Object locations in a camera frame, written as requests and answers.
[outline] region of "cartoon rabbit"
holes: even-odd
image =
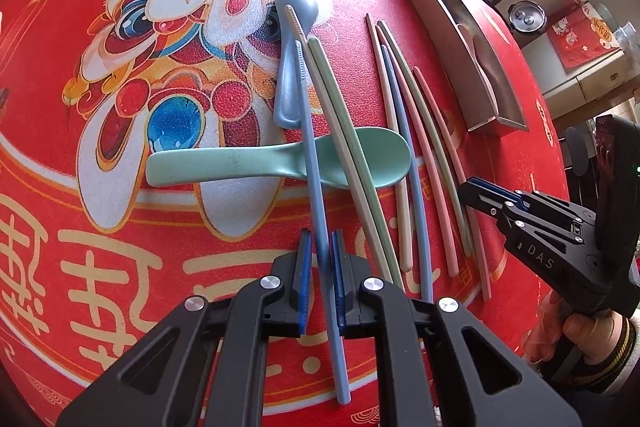
[[[317,24],[331,13],[330,0],[319,5]],[[117,230],[136,200],[157,196],[139,191],[149,149],[283,142],[271,116],[278,28],[273,0],[107,0],[63,92],[87,119],[78,184],[94,226]],[[194,193],[210,230],[234,241],[266,219],[280,185],[226,180]]]

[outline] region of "silver screw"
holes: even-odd
[[[443,297],[438,301],[440,309],[447,313],[453,313],[458,309],[458,301],[451,297]]]
[[[262,286],[265,290],[273,290],[280,286],[280,279],[275,275],[265,275],[262,279],[260,279],[260,286]]]
[[[200,296],[189,297],[184,302],[184,307],[187,308],[190,312],[197,312],[204,308],[204,299]]]
[[[364,287],[372,292],[377,292],[382,290],[382,286],[385,285],[385,283],[378,279],[377,277],[369,277],[368,279],[364,280]]]

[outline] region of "red tablecloth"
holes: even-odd
[[[160,190],[143,176],[152,150],[300,139],[271,123],[279,52],[272,1],[0,0],[0,89],[8,90],[0,122],[0,360],[46,423],[187,295],[232,295],[294,249],[300,228],[310,226],[301,183]],[[502,139],[466,133],[407,0],[320,0],[313,33],[356,125],[385,125],[364,23],[371,12],[425,74],[469,175],[566,197],[558,142],[532,74],[499,17],[471,2],[529,132]],[[326,133],[314,107],[316,133]],[[540,280],[508,260],[486,217],[494,297],[478,297],[478,271],[462,253],[460,276],[450,279],[424,168],[421,175],[436,296],[465,301],[520,353],[545,290]],[[396,240],[392,195],[392,188],[380,192]],[[329,192],[326,207],[348,250],[367,255],[349,193]],[[417,258],[406,286],[417,294]],[[314,288],[307,335],[270,344],[264,425],[376,423],[372,342],[346,343],[353,399],[346,407],[332,400],[317,279]]]

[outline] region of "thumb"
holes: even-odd
[[[610,340],[614,330],[613,318],[598,317],[590,319],[585,315],[571,315],[562,327],[562,332],[572,341],[587,360],[605,360],[611,353],[613,346]]]

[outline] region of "green spoon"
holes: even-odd
[[[356,129],[376,188],[395,185],[409,172],[411,156],[404,138],[382,127]],[[330,134],[316,138],[322,185],[349,188]],[[264,147],[209,147],[156,152],[146,160],[152,187],[275,176],[306,180],[302,142]]]

